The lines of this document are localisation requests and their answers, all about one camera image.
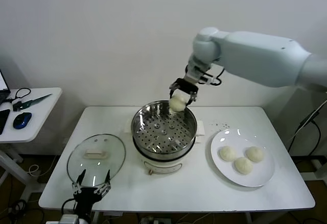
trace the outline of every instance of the glass lid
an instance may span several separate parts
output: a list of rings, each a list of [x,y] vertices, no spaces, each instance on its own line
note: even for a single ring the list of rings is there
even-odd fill
[[[86,170],[83,187],[95,187],[105,182],[108,171],[112,179],[125,161],[122,140],[111,134],[91,136],[80,143],[67,162],[67,173],[72,182]]]

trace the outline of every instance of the blue mouse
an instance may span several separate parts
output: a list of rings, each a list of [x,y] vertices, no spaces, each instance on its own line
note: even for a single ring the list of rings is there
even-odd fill
[[[24,128],[25,126],[27,126],[31,117],[32,117],[31,113],[21,113],[21,114],[17,115],[17,117],[15,117],[14,123],[13,123],[14,128],[18,129],[18,130]]]

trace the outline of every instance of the table leg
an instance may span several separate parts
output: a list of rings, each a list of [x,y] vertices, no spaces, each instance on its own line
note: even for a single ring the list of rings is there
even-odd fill
[[[317,169],[315,172],[300,173],[304,181],[323,181],[327,186],[327,163],[321,165],[319,160],[312,160],[312,164]]]
[[[21,163],[23,161],[23,158],[18,154],[18,152],[10,144],[2,144],[2,145],[0,145],[0,150],[4,151],[12,159],[16,159],[18,163]]]
[[[259,218],[252,221],[249,212],[245,213],[246,221],[248,224],[269,224],[286,214],[287,211],[271,211],[263,213]]]
[[[28,201],[30,195],[33,192],[43,192],[45,184],[39,184],[36,180],[37,177],[32,177],[19,167],[7,154],[0,150],[0,166],[6,170],[6,172],[13,175],[20,182],[25,184],[24,192],[21,195],[21,199]]]
[[[93,219],[91,221],[91,224],[97,224],[98,221],[99,221],[99,215],[100,215],[100,212],[99,211],[95,211],[94,212],[94,216],[93,216]]]

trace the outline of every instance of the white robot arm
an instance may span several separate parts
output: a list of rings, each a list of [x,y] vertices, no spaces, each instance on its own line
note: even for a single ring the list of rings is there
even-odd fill
[[[327,90],[327,60],[284,37],[202,29],[193,41],[193,53],[184,80],[188,84],[213,84],[215,77],[204,78],[212,64],[269,87],[303,86]],[[184,90],[181,86],[183,84],[175,82],[170,88],[172,91]],[[197,90],[191,90],[191,100],[195,101]]]

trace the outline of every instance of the cable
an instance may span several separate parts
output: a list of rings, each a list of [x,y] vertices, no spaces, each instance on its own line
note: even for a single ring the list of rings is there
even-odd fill
[[[302,224],[301,221],[295,217],[295,215],[293,215],[291,212],[288,213],[294,218],[294,220],[296,220],[297,223]]]
[[[6,210],[8,210],[8,208],[5,208],[5,209],[0,213],[0,215],[2,215]]]
[[[319,223],[321,223],[321,224],[327,224],[326,222],[323,222],[322,220],[319,220],[319,219],[316,219],[316,218],[307,218],[307,219],[305,219],[304,221],[303,221],[303,223],[298,219],[298,218],[296,218],[295,217],[295,215],[293,215],[291,212],[288,212],[293,218],[294,218],[294,220],[296,220],[296,222],[298,223],[298,224],[308,224],[308,220],[314,220],[314,221],[317,221],[317,222],[319,222]]]
[[[303,224],[306,224],[308,220],[314,220],[314,221],[317,221],[319,223],[322,223],[322,224],[326,224],[326,222],[323,222],[322,220],[318,220],[316,218],[307,218],[303,221]]]
[[[313,120],[313,121],[311,121],[311,123],[317,128],[317,130],[318,130],[318,133],[319,133],[319,138],[318,138],[318,141],[317,141],[317,143],[316,143],[316,145],[315,145],[315,147],[312,149],[312,151],[308,154],[308,156],[310,156],[310,155],[312,155],[313,154],[313,152],[317,149],[317,147],[319,146],[319,143],[320,143],[320,140],[321,140],[321,130],[320,130],[320,128],[319,128],[319,126],[317,125],[317,123]]]
[[[34,175],[34,174],[33,174],[33,173],[37,172],[37,171],[40,169],[40,167],[39,167],[37,164],[32,164],[32,165],[29,167],[29,170],[26,171],[26,173],[30,174],[30,175],[33,176],[33,177],[41,177],[41,176],[47,174],[47,173],[51,170],[53,164],[55,163],[56,157],[57,157],[57,155],[54,156],[54,158],[53,158],[53,160],[52,160],[52,163],[51,163],[49,169],[47,169],[44,173],[42,173],[42,174],[40,174],[40,175]]]
[[[315,113],[316,112],[318,112],[321,108],[322,108],[322,106],[323,105],[325,105],[327,103],[327,99],[315,110],[315,111],[313,111],[312,113],[311,113],[311,115],[309,116],[309,118],[306,120],[306,122],[298,129],[298,130],[296,130],[296,132],[294,133],[294,135],[290,138],[290,139],[288,139],[288,141],[287,142],[289,142],[290,140],[292,140],[296,135],[297,135],[297,133],[299,133],[300,132],[300,130],[302,130],[302,128],[304,127],[304,126],[306,126],[307,125],[307,123],[310,121],[310,119],[315,115]]]
[[[105,220],[102,222],[102,224],[104,224],[104,223],[108,223],[108,224],[110,224],[109,220],[117,219],[117,218],[121,218],[121,216],[116,216],[116,217],[107,218],[107,219],[105,219]]]
[[[311,123],[317,128],[317,130],[318,130],[318,133],[319,133],[319,137],[318,137],[318,140],[317,140],[317,143],[316,143],[316,145],[315,145],[315,147],[311,150],[311,152],[307,155],[307,156],[310,156],[310,155],[312,155],[313,154],[313,152],[317,149],[317,147],[319,146],[319,144],[320,144],[320,140],[321,140],[321,130],[320,130],[320,127],[317,125],[317,123],[314,121],[314,120],[312,120],[311,121]],[[288,152],[290,151],[290,149],[291,149],[291,147],[292,147],[292,145],[293,145],[293,143],[294,143],[294,140],[295,140],[295,136],[293,137],[293,140],[292,140],[292,142],[291,142],[291,145],[290,145],[290,147],[288,148]]]
[[[21,90],[27,90],[28,93],[25,94],[25,95],[23,95],[23,96],[18,96],[18,93],[19,93]],[[3,103],[12,103],[14,100],[16,100],[16,99],[21,99],[21,98],[23,98],[23,97],[29,95],[30,93],[31,93],[31,89],[30,89],[30,88],[26,88],[26,87],[24,87],[24,88],[20,88],[19,90],[16,91],[15,98],[8,98],[8,99],[5,99],[5,100],[3,101]]]
[[[295,141],[295,137],[296,137],[296,132],[297,132],[297,130],[298,129],[300,129],[300,127],[301,127],[301,125],[299,125],[297,128],[296,128],[296,130],[295,130],[295,132],[294,132],[294,136],[293,136],[293,139],[292,139],[292,142],[291,142],[291,144],[290,144],[290,146],[289,146],[289,148],[288,148],[288,152],[290,152],[290,150],[291,150],[291,148],[292,148],[292,146],[293,146],[293,143],[294,143],[294,141]]]
[[[7,218],[8,217],[8,215],[5,215],[4,217],[1,217],[0,218],[0,220],[3,220],[3,219],[5,219],[5,218]]]
[[[37,210],[37,211],[40,211],[40,212],[41,212],[41,214],[42,214],[42,219],[41,219],[41,221],[40,221],[40,224],[43,224],[45,214],[44,214],[44,211],[43,211],[42,209],[36,209],[36,208],[34,208],[34,209],[29,209],[29,210],[27,210],[25,213],[27,213],[27,212],[29,212],[29,211],[34,211],[34,210]]]
[[[182,218],[178,219],[178,221],[176,221],[176,224],[178,224],[181,220],[183,220],[185,217],[187,217],[189,215],[189,213],[187,213],[186,215],[184,215]]]
[[[202,216],[202,217],[200,217],[200,218],[198,218],[198,219],[196,219],[194,222],[180,222],[179,224],[195,224],[197,221],[199,221],[199,220],[205,218],[206,216],[208,216],[208,215],[210,215],[210,214],[211,214],[211,212],[205,214],[204,216]]]
[[[67,204],[68,202],[74,201],[74,198],[69,198],[67,199],[65,202],[63,202],[62,206],[61,206],[61,214],[63,215],[63,208],[65,207],[65,204]]]

